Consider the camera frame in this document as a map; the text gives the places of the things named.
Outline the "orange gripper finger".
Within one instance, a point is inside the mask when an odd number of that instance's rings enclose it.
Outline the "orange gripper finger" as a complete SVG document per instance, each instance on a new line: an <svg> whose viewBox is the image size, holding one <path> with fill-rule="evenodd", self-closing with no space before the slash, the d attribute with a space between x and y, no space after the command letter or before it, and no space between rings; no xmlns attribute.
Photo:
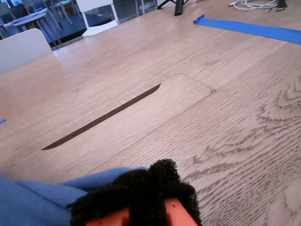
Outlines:
<svg viewBox="0 0 301 226"><path fill-rule="evenodd" d="M171 159L156 161L148 168L148 173L153 179L153 185L158 190L161 198L176 198L186 209L198 226L202 225L199 212L199 203L195 188L182 181L176 163Z"/></svg>
<svg viewBox="0 0 301 226"><path fill-rule="evenodd" d="M139 188L148 184L149 174L146 170L132 170L119 175L111 183L88 192L70 204L70 225L85 226L91 220L130 206Z"/></svg>

